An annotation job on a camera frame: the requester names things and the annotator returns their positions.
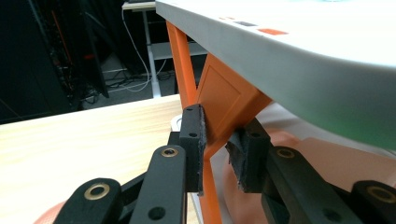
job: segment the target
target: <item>gray floor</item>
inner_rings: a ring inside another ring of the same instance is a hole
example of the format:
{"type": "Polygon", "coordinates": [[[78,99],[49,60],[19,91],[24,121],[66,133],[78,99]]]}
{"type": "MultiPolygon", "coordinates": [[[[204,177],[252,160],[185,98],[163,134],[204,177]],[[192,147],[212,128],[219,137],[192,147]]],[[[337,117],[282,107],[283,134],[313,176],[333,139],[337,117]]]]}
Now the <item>gray floor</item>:
{"type": "MultiPolygon", "coordinates": [[[[120,84],[118,87],[109,87],[114,83],[124,80],[125,77],[130,76],[127,70],[123,70],[120,61],[114,54],[110,55],[110,57],[104,61],[102,64],[102,71],[108,86],[107,91],[109,97],[106,98],[102,94],[93,94],[94,96],[87,97],[83,100],[82,107],[84,109],[119,105],[152,98],[151,82],[147,81],[146,75],[142,75],[133,82],[120,84]]],[[[161,95],[166,96],[175,94],[175,72],[162,71],[158,74],[158,77],[161,95]]]]}

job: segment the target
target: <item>light wood tabletop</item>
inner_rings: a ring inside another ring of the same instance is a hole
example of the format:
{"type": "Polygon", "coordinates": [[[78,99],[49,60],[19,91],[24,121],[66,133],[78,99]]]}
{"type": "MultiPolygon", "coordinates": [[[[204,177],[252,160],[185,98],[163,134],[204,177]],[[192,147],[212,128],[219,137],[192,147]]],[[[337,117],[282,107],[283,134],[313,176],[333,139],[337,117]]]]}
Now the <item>light wood tabletop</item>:
{"type": "Polygon", "coordinates": [[[0,223],[33,223],[91,179],[146,172],[181,113],[173,95],[0,125],[0,223]]]}

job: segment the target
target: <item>orange metal bar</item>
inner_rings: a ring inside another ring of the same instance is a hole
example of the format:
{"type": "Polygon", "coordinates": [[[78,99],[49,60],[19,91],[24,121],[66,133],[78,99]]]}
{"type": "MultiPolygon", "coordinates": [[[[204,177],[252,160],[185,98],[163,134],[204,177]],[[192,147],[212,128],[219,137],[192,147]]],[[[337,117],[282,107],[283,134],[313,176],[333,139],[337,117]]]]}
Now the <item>orange metal bar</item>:
{"type": "Polygon", "coordinates": [[[204,223],[222,223],[210,160],[204,160],[203,178],[204,195],[199,197],[199,202],[204,223]]]}
{"type": "Polygon", "coordinates": [[[186,35],[169,21],[166,22],[183,108],[195,103],[196,86],[186,35]]]}

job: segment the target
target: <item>orange bracket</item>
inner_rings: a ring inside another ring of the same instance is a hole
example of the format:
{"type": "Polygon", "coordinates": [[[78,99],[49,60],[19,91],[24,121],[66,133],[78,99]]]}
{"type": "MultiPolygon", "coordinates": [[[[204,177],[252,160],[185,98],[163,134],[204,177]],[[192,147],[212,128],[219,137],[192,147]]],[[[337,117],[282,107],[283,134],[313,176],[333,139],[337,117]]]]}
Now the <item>orange bracket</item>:
{"type": "Polygon", "coordinates": [[[182,106],[201,104],[205,112],[204,195],[200,198],[204,223],[221,223],[210,158],[227,143],[234,130],[248,124],[272,100],[210,53],[198,90],[193,91],[195,82],[186,35],[172,23],[166,24],[182,106]]]}

